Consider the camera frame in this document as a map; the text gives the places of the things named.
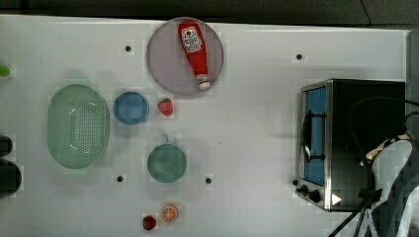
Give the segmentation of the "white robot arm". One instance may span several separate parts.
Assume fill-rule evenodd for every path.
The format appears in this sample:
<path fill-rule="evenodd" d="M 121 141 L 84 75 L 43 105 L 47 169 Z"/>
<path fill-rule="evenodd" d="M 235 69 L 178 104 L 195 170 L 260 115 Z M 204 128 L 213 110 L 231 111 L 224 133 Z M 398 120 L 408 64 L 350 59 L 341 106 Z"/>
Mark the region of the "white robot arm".
<path fill-rule="evenodd" d="M 386 146 L 373 164 L 378 202 L 368 209 L 359 237 L 418 237 L 418 148 L 412 141 Z"/>

